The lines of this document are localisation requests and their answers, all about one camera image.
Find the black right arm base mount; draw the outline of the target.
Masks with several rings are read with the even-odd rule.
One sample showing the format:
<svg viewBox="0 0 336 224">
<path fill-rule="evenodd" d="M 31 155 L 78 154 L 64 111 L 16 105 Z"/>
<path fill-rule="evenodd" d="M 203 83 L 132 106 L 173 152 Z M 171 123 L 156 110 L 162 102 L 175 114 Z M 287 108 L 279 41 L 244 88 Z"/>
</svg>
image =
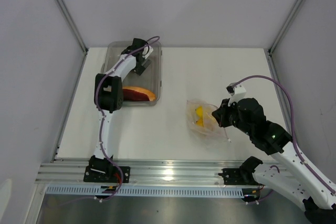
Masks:
<svg viewBox="0 0 336 224">
<path fill-rule="evenodd" d="M 239 168 L 223 168 L 218 176 L 223 179 L 225 185 L 257 186 L 260 184 L 254 180 L 253 173 L 260 164 L 263 164 L 260 159 L 251 156 Z"/>
</svg>

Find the clear zip top bag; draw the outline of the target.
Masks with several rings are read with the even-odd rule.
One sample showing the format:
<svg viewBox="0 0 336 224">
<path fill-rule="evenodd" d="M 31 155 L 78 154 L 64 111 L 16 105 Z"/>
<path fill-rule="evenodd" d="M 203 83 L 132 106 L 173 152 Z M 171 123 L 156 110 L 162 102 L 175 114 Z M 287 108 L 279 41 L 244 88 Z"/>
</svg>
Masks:
<svg viewBox="0 0 336 224">
<path fill-rule="evenodd" d="M 199 118 L 195 110 L 202 106 L 203 108 L 203 117 Z M 189 130 L 198 138 L 200 141 L 203 141 L 206 145 L 211 145 L 215 141 L 218 142 L 231 142 L 226 130 L 222 127 L 219 127 L 216 120 L 212 116 L 212 112 L 218 109 L 217 106 L 213 104 L 206 103 L 205 101 L 192 99 L 187 100 L 186 102 L 186 124 Z M 203 127 L 195 125 L 195 122 L 199 119 L 202 119 L 204 122 Z"/>
</svg>

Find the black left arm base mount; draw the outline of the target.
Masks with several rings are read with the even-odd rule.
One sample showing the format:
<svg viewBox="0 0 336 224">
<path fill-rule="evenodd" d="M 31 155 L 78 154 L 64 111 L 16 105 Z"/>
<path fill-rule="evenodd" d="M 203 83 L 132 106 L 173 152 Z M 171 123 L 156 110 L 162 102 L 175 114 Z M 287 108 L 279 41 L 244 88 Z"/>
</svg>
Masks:
<svg viewBox="0 0 336 224">
<path fill-rule="evenodd" d="M 117 168 L 111 168 L 111 171 L 105 172 L 87 166 L 84 173 L 83 181 L 86 183 L 117 183 L 119 181 L 119 178 L 121 178 L 121 173 Z M 131 167 L 121 166 L 120 168 L 123 173 L 122 183 L 127 184 L 131 175 Z"/>
</svg>

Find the yellow lemon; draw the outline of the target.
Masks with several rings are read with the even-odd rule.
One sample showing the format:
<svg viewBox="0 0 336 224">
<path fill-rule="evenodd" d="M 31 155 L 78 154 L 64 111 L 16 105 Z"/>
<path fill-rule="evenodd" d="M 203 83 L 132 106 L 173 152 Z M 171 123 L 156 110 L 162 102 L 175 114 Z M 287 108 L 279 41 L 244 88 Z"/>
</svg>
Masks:
<svg viewBox="0 0 336 224">
<path fill-rule="evenodd" d="M 196 115 L 197 115 L 199 118 L 202 118 L 202 117 L 203 117 L 203 108 L 202 108 L 202 106 L 199 106 L 199 107 L 195 110 L 195 113 L 196 113 Z"/>
</svg>

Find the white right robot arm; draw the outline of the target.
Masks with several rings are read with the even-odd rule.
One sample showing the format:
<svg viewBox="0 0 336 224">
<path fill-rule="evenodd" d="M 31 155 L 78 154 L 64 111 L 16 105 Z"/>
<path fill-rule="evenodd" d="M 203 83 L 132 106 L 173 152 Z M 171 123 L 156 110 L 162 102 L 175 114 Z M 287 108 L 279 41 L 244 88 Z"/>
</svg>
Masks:
<svg viewBox="0 0 336 224">
<path fill-rule="evenodd" d="M 289 179 L 252 156 L 240 166 L 239 176 L 244 183 L 255 181 L 286 197 L 304 211 L 310 223 L 335 223 L 335 183 L 305 156 L 281 125 L 266 119 L 256 99 L 233 104 L 224 99 L 212 116 L 220 127 L 233 126 L 248 135 L 256 148 L 294 177 Z"/>
</svg>

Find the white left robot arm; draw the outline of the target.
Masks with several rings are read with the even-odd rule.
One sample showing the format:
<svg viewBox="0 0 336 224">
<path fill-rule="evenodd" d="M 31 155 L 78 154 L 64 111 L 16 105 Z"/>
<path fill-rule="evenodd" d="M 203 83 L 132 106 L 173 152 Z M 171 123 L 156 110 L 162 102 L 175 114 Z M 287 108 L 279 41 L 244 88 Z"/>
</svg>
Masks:
<svg viewBox="0 0 336 224">
<path fill-rule="evenodd" d="M 114 66 L 103 74 L 97 74 L 94 85 L 94 104 L 99 111 L 99 133 L 96 149 L 90 158 L 89 167 L 95 175 L 108 182 L 114 176 L 113 156 L 117 151 L 115 134 L 116 118 L 123 105 L 123 81 L 134 71 L 141 75 L 149 64 L 148 57 L 153 52 L 152 44 L 159 40 L 154 36 L 148 40 L 133 39 L 124 49 Z"/>
</svg>

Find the orange yellow potato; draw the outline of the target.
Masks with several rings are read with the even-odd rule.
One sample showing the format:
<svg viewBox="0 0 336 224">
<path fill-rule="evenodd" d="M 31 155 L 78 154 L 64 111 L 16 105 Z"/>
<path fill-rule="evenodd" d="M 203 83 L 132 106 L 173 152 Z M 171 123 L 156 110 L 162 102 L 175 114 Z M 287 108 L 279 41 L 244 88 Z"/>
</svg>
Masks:
<svg viewBox="0 0 336 224">
<path fill-rule="evenodd" d="M 204 126 L 204 122 L 202 119 L 199 119 L 198 121 L 195 122 L 195 125 L 199 126 L 199 127 L 203 127 Z"/>
</svg>

